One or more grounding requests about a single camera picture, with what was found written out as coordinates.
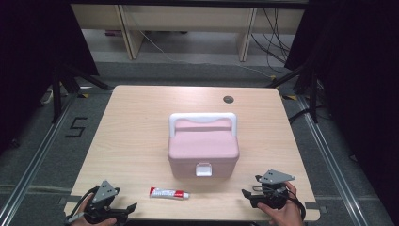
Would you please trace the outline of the beige wooden desk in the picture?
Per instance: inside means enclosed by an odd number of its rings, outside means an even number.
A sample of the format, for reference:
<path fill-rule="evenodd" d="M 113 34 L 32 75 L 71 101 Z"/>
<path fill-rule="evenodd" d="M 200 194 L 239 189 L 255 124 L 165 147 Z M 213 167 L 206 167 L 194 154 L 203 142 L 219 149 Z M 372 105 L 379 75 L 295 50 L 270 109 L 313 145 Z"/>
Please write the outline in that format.
<path fill-rule="evenodd" d="M 127 55 L 137 58 L 144 31 L 197 31 L 233 33 L 239 60 L 247 60 L 252 34 L 271 33 L 273 18 L 278 32 L 294 35 L 304 11 L 272 8 L 156 7 L 73 4 L 83 29 L 119 30 Z"/>

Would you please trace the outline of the dark curtain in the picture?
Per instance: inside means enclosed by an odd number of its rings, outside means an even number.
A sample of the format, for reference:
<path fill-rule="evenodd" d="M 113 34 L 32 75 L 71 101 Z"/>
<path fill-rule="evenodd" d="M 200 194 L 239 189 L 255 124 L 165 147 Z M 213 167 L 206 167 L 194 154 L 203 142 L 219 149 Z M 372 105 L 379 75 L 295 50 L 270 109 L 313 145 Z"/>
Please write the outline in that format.
<path fill-rule="evenodd" d="M 399 224 L 399 0 L 309 0 L 286 68 L 305 62 L 332 21 L 318 77 L 333 119 Z"/>
<path fill-rule="evenodd" d="M 98 73 L 72 6 L 65 0 L 0 0 L 0 153 L 16 138 L 68 65 Z"/>

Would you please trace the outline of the metal floor rail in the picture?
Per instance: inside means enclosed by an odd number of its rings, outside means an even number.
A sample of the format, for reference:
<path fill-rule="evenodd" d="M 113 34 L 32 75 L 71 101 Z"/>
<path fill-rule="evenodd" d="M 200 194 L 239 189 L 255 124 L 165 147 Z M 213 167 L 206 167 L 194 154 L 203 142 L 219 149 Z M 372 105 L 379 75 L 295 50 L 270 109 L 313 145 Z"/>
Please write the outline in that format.
<path fill-rule="evenodd" d="M 365 218 L 359 202 L 357 201 L 352 189 L 344 178 L 343 172 L 341 171 L 335 157 L 333 156 L 327 141 L 320 130 L 319 125 L 314 121 L 311 116 L 311 107 L 307 103 L 306 98 L 303 96 L 297 97 L 298 104 L 301 110 L 306 110 L 305 120 L 311 130 L 311 134 L 318 146 L 318 149 L 323 156 L 323 159 L 327 165 L 327 169 L 331 175 L 331 178 L 342 198 L 343 204 L 352 219 L 355 226 L 369 226 L 367 219 Z"/>
<path fill-rule="evenodd" d="M 54 143 L 54 140 L 60 130 L 60 127 L 65 120 L 71 105 L 74 100 L 77 98 L 76 94 L 69 94 L 66 98 L 65 104 L 61 107 L 61 113 L 53 122 L 46 133 L 43 141 L 40 146 L 36 150 L 33 158 L 29 162 L 24 174 L 18 184 L 13 188 L 12 193 L 8 197 L 8 200 L 4 204 L 4 206 L 0 210 L 0 226 L 9 226 L 11 221 L 13 220 L 18 208 L 20 207 L 25 194 L 28 191 L 29 186 L 31 185 L 33 179 L 36 177 L 40 166 L 48 154 L 50 147 Z"/>

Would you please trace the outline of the person's left hand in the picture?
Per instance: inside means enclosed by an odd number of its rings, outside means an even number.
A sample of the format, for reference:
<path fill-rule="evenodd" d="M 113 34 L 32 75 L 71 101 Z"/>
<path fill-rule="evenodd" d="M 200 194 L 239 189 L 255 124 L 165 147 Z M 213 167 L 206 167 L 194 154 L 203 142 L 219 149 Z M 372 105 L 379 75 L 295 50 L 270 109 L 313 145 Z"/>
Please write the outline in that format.
<path fill-rule="evenodd" d="M 92 193 L 90 193 L 80 204 L 77 212 L 81 213 L 85 210 L 89 199 L 93 196 Z M 115 218 L 109 218 L 106 219 L 100 223 L 97 224 L 90 224 L 89 222 L 86 221 L 86 219 L 84 217 L 80 217 L 77 220 L 75 220 L 71 226 L 114 226 L 116 224 L 117 220 Z"/>

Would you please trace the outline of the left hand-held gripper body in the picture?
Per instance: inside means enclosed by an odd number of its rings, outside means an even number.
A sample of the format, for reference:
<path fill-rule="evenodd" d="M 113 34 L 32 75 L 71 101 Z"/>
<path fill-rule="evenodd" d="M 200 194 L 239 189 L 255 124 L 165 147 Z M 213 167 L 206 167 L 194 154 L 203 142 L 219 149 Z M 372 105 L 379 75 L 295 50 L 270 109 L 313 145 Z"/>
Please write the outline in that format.
<path fill-rule="evenodd" d="M 127 218 L 122 215 L 124 209 L 112 209 L 110 207 L 115 197 L 111 194 L 114 187 L 106 180 L 96 186 L 93 191 L 93 196 L 89 199 L 88 204 L 84 210 L 84 218 L 90 224 L 97 224 L 109 218 L 115 218 L 117 225 L 122 225 Z"/>

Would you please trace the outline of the person's right hand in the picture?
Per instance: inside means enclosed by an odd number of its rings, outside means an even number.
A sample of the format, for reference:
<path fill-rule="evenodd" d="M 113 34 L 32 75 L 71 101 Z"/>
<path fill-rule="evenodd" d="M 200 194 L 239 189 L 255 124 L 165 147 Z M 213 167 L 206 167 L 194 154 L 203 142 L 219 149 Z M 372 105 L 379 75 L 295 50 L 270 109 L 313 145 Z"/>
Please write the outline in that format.
<path fill-rule="evenodd" d="M 289 199 L 281 209 L 272 209 L 268 205 L 259 202 L 257 207 L 265 212 L 271 219 L 270 226 L 304 226 L 300 207 L 295 203 L 296 188 L 290 183 L 285 183 L 289 190 Z"/>

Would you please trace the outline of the black metal stand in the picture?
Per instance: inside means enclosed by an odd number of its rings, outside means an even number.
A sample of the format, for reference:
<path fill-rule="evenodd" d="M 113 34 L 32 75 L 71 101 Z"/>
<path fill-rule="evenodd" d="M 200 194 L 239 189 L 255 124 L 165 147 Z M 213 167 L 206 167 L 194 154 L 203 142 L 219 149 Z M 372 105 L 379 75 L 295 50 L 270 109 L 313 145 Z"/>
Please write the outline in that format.
<path fill-rule="evenodd" d="M 293 70 L 290 73 L 285 74 L 282 78 L 280 79 L 273 79 L 272 82 L 267 85 L 268 88 L 271 89 L 276 89 L 283 83 L 293 79 L 294 77 L 298 77 L 295 86 L 294 86 L 294 92 L 295 94 L 302 95 L 306 90 L 310 92 L 309 96 L 309 106 L 295 115 L 293 115 L 289 119 L 289 123 L 293 123 L 296 119 L 298 119 L 300 116 L 303 116 L 305 114 L 309 114 L 311 116 L 311 119 L 314 123 L 317 123 L 317 73 L 316 71 L 309 66 L 307 63 L 305 63 L 302 66 L 299 66 L 297 69 Z"/>
<path fill-rule="evenodd" d="M 77 68 L 68 65 L 61 64 L 53 69 L 52 75 L 52 88 L 53 88 L 53 104 L 54 104 L 54 116 L 52 123 L 55 123 L 61 116 L 62 106 L 61 106 L 61 92 L 60 87 L 63 86 L 68 93 L 77 94 L 81 88 L 76 81 L 76 77 L 83 78 L 92 85 L 104 89 L 111 90 L 112 87 L 106 83 L 94 78 L 88 73 L 84 73 Z"/>

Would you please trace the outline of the pink storage box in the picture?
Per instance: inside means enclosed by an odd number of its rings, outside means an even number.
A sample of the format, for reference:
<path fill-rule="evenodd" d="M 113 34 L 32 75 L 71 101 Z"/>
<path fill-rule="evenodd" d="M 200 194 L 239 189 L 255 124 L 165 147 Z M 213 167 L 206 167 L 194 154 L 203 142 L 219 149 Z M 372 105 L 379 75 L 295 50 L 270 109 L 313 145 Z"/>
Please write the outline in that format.
<path fill-rule="evenodd" d="M 168 124 L 176 178 L 231 177 L 240 156 L 234 113 L 173 113 Z"/>

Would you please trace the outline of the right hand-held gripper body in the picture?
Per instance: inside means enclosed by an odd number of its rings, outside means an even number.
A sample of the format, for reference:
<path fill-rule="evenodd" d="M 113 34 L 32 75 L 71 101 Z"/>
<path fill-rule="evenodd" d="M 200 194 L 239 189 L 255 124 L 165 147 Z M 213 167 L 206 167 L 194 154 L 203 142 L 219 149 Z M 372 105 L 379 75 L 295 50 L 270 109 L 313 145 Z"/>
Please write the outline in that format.
<path fill-rule="evenodd" d="M 264 203 L 272 209 L 281 209 L 289 198 L 288 188 L 285 183 L 293 181 L 294 176 L 274 169 L 269 169 L 262 176 L 261 191 Z"/>

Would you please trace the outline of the red and white toothpaste tube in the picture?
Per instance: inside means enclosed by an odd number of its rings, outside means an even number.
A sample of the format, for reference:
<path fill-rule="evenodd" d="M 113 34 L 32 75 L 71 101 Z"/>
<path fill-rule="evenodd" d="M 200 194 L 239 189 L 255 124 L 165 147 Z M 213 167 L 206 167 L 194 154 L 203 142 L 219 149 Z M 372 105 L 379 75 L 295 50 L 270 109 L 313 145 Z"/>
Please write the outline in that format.
<path fill-rule="evenodd" d="M 190 197 L 190 194 L 183 190 L 151 187 L 150 188 L 150 197 L 151 198 L 167 198 L 167 199 L 186 200 Z"/>

